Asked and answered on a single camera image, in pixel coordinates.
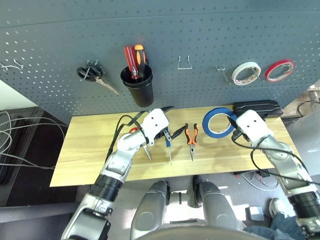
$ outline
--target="white tape roll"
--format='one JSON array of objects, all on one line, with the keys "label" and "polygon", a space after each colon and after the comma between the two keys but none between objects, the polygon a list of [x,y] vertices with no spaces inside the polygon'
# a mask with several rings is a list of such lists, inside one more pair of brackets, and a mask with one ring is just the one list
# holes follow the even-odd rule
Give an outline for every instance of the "white tape roll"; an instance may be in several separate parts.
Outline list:
[{"label": "white tape roll", "polygon": [[[248,71],[252,72],[252,75],[250,77],[247,77],[246,79],[242,79],[242,80],[237,79],[237,76],[239,75],[239,73],[247,69]],[[249,61],[241,64],[233,71],[232,80],[235,85],[239,85],[239,86],[248,85],[252,83],[254,80],[256,80],[260,75],[260,73],[261,73],[261,68],[259,67],[259,65],[254,61]]]}]

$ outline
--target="wooden board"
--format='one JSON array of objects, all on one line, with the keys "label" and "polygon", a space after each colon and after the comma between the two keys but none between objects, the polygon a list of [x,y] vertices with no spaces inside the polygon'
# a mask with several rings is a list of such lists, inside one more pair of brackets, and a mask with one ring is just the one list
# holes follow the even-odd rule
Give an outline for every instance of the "wooden board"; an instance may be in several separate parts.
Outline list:
[{"label": "wooden board", "polygon": [[[152,162],[149,161],[143,148],[136,153],[127,181],[255,169],[250,159],[250,149],[235,145],[231,141],[231,134],[224,138],[211,138],[203,132],[203,117],[214,108],[213,106],[173,109],[166,113],[170,121],[171,133],[188,123],[193,135],[193,124],[198,124],[198,144],[195,147],[194,162],[191,161],[190,147],[183,133],[172,141],[172,165],[170,165],[168,148],[162,137],[155,142],[153,147],[149,148]],[[93,184],[104,165],[116,124],[123,114],[73,117],[50,186]],[[127,123],[129,119],[124,118],[123,122]],[[216,119],[214,122],[214,130],[221,129],[228,124],[226,117]],[[268,118],[266,123],[274,131],[274,136],[278,141],[289,144],[297,153],[280,118]],[[127,133],[129,129],[129,127],[124,127],[122,133]],[[242,137],[238,141],[245,145],[248,144]],[[260,151],[255,152],[254,159],[259,167],[272,168]]]}]

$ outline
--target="sneaker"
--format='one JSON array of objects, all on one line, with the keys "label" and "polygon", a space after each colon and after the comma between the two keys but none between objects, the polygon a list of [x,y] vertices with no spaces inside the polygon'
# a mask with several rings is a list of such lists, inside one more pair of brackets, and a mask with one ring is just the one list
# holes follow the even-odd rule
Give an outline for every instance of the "sneaker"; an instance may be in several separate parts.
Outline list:
[{"label": "sneaker", "polygon": [[199,175],[194,175],[192,178],[192,188],[193,188],[193,194],[194,194],[194,204],[197,208],[200,208],[202,206],[202,200],[200,197],[200,189],[199,189],[199,183],[202,182],[202,178]]},{"label": "sneaker", "polygon": [[287,217],[287,208],[284,202],[279,198],[273,198],[269,203],[269,213],[271,218],[274,218],[277,213],[282,213]]}]

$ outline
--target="black scissor handle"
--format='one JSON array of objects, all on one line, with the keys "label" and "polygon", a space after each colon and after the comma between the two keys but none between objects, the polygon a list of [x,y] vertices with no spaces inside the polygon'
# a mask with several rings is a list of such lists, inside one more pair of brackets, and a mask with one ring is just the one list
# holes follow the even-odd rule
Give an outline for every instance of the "black scissor handle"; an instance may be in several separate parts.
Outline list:
[{"label": "black scissor handle", "polygon": [[78,67],[76,69],[76,74],[81,78],[89,82],[95,82],[96,79],[101,79],[103,72],[98,65],[87,63],[85,68]]},{"label": "black scissor handle", "polygon": [[92,75],[90,74],[90,70],[89,70],[88,74],[87,74],[87,71],[88,71],[88,69],[85,69],[85,68],[83,68],[83,67],[78,67],[78,68],[76,69],[76,74],[77,74],[81,79],[84,79],[84,80],[89,81],[89,82],[95,82],[96,79],[94,78],[94,76],[92,76]]}]

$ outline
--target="gray pegboard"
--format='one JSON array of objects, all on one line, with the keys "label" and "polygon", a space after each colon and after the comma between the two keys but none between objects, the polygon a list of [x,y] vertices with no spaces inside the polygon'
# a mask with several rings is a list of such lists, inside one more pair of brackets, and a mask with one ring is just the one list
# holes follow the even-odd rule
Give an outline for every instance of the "gray pegboard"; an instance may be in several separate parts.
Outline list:
[{"label": "gray pegboard", "polygon": [[[286,106],[319,79],[320,2],[300,1],[46,1],[13,3],[0,9],[0,62],[13,59],[20,72],[0,79],[68,123],[71,116],[140,111],[120,79],[123,46],[142,43],[153,71],[154,103],[193,108],[238,101],[277,100]],[[178,58],[191,70],[178,70]],[[292,59],[295,74],[269,83],[266,69]],[[76,68],[99,60],[116,96],[80,81]],[[244,62],[257,62],[260,79],[246,86],[225,81]]]}]

